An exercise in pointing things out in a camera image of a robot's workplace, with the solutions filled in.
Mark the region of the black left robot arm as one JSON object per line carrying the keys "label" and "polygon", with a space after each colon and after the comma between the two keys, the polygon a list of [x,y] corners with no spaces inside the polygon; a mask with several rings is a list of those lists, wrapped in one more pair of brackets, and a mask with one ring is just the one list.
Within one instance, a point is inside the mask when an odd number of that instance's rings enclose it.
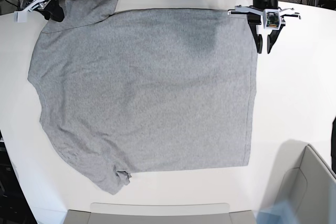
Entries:
{"label": "black left robot arm", "polygon": [[258,27],[270,30],[267,37],[267,52],[270,52],[276,42],[285,21],[280,14],[278,0],[253,0],[250,6],[235,6],[228,11],[228,15],[246,15],[247,22],[253,35],[257,52],[262,53],[263,37],[258,32]]}

